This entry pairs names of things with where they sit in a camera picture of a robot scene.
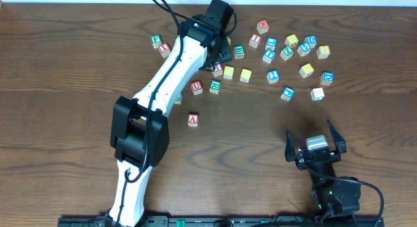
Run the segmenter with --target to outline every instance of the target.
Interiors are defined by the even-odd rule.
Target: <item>black cable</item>
[[[168,3],[165,0],[161,0],[161,1],[168,8],[168,11],[171,13],[172,17],[174,18],[174,22],[177,25],[177,29],[180,30],[180,23],[178,22],[178,19],[175,16],[174,11],[172,11],[171,7],[168,5]],[[175,59],[174,63],[171,65],[171,67],[168,69],[168,71],[165,73],[164,77],[162,77],[162,79],[159,81],[158,85],[155,87],[155,90],[151,93],[151,99],[150,99],[149,104],[148,104],[148,112],[147,112],[147,116],[146,116],[146,132],[145,132],[146,138],[145,138],[145,141],[143,142],[144,146],[145,146],[145,158],[143,159],[143,162],[142,162],[142,169],[140,169],[139,174],[133,180],[130,180],[129,176],[125,172],[124,173],[124,178],[127,180],[128,183],[135,183],[137,180],[139,180],[142,173],[145,171],[145,167],[147,165],[147,160],[148,160],[148,154],[149,154],[149,130],[150,130],[150,127],[151,127],[149,124],[151,123],[152,103],[155,99],[155,95],[157,94],[159,88],[161,87],[161,85],[163,84],[165,79],[169,76],[169,74],[174,69],[174,67],[177,65],[177,63],[180,61],[183,49],[184,49],[184,41],[183,41],[182,37],[180,36],[180,52],[179,52],[177,58]]]
[[[126,186],[128,185],[127,180],[124,181],[124,185],[123,185],[123,190],[122,190],[122,200],[120,201],[120,207],[119,207],[119,214],[117,214],[117,220],[116,220],[116,224],[119,225],[120,227],[120,216],[122,215],[122,210],[124,207],[124,194],[126,193]]]
[[[174,22],[177,25],[177,29],[180,30],[180,23],[178,22],[176,14],[174,13],[174,11],[171,9],[171,7],[168,5],[168,3],[165,0],[161,0],[161,1],[167,7],[167,11],[170,12],[172,17],[174,18]],[[179,52],[177,58],[175,59],[174,63],[171,65],[171,67],[168,69],[168,71],[165,73],[165,75],[162,77],[162,79],[159,81],[158,85],[156,85],[154,91],[151,93],[151,98],[150,98],[149,104],[148,104],[148,112],[147,112],[147,116],[146,116],[145,140],[143,142],[144,143],[143,146],[145,147],[145,158],[143,159],[142,167],[139,169],[139,174],[135,177],[135,179],[133,179],[133,180],[129,179],[128,170],[124,171],[124,180],[125,180],[125,182],[124,182],[124,185],[123,185],[122,200],[121,200],[121,205],[120,205],[120,208],[119,208],[119,214],[117,215],[116,224],[119,224],[122,209],[124,207],[123,202],[124,202],[124,194],[126,192],[127,183],[135,183],[136,181],[138,181],[139,178],[142,176],[143,172],[145,171],[145,168],[148,164],[149,134],[150,134],[150,127],[151,127],[151,125],[150,125],[150,123],[151,123],[151,111],[152,111],[152,103],[154,102],[155,95],[158,92],[161,85],[163,84],[163,82],[165,81],[165,79],[169,76],[169,74],[174,69],[174,67],[177,65],[177,63],[181,60],[183,49],[184,49],[184,41],[183,41],[182,37],[180,36],[180,52]]]
[[[377,193],[379,195],[379,198],[381,199],[381,205],[379,207],[379,213],[378,213],[377,220],[375,221],[375,224],[373,225],[373,227],[378,226],[379,220],[381,219],[382,213],[384,212],[384,196],[382,195],[382,192],[378,189],[378,187],[376,187],[375,185],[372,185],[370,183],[367,183],[365,181],[354,181],[354,180],[350,180],[350,179],[344,179],[344,178],[338,178],[338,177],[332,177],[332,176],[329,176],[329,175],[319,174],[317,172],[314,172],[307,164],[306,164],[306,168],[313,175],[315,175],[317,177],[320,177],[322,179],[331,179],[333,181],[343,181],[343,182],[356,183],[356,184],[365,185],[367,187],[373,188],[375,191],[377,191]]]
[[[233,13],[233,17],[235,19],[235,24],[233,25],[233,28],[232,29],[230,29],[230,30],[228,30],[228,31],[226,31],[224,33],[225,35],[231,35],[231,33],[236,29],[236,26],[237,26],[237,15],[236,15],[236,12]]]
[[[163,10],[165,10],[166,12],[170,12],[168,9],[166,9],[164,6],[162,6],[161,4],[159,4],[156,0],[152,0],[154,1],[155,5],[158,5],[160,8],[162,8]],[[175,15],[177,15],[178,17],[184,18],[185,20],[187,20],[188,18],[182,14],[176,13],[174,12]]]

